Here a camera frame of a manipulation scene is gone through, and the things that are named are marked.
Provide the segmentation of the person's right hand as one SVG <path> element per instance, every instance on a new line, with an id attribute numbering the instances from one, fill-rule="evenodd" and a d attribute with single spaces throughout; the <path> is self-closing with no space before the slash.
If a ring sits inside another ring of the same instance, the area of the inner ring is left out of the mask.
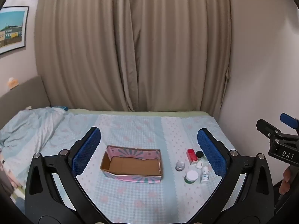
<path id="1" fill-rule="evenodd" d="M 290 190 L 290 179 L 291 179 L 291 171 L 290 168 L 288 167 L 283 173 L 283 180 L 279 188 L 279 193 L 281 195 L 284 195 Z"/>

